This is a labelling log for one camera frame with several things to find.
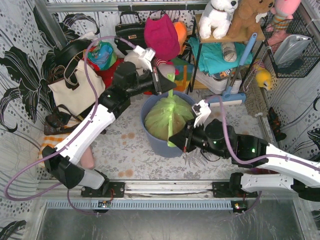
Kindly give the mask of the green plastic trash bag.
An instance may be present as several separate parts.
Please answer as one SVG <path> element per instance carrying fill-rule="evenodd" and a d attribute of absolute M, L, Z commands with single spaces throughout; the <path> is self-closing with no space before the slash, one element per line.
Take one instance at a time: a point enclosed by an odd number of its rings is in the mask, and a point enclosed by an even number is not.
<path fill-rule="evenodd" d="M 156 101 L 144 119 L 144 126 L 153 137 L 166 142 L 168 147 L 175 145 L 169 138 L 181 131 L 186 122 L 194 118 L 192 105 L 174 93 Z"/>

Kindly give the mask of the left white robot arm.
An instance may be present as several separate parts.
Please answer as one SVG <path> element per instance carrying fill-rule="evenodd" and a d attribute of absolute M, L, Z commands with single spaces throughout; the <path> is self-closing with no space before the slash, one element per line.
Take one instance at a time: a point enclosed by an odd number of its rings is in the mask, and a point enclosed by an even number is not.
<path fill-rule="evenodd" d="M 130 106 L 132 96 L 144 92 L 160 95 L 176 86 L 156 66 L 138 75 L 132 62 L 122 62 L 114 72 L 112 84 L 86 118 L 61 143 L 43 149 L 45 169 L 68 189 L 81 186 L 107 191 L 109 180 L 104 174 L 78 165 L 83 153 Z"/>

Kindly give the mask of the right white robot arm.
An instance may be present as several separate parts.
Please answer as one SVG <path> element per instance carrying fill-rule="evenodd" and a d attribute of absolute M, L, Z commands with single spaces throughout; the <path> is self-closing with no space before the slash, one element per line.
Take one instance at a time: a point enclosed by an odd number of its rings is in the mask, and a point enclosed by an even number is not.
<path fill-rule="evenodd" d="M 297 194 L 308 201 L 320 200 L 319 162 L 286 153 L 258 137 L 237 134 L 230 125 L 226 130 L 228 136 L 224 135 L 223 123 L 218 119 L 207 126 L 195 126 L 189 120 L 169 138 L 185 153 L 199 148 L 250 169 L 249 173 L 232 173 L 227 182 L 214 183 L 214 197 L 255 197 L 258 192 L 282 192 Z"/>

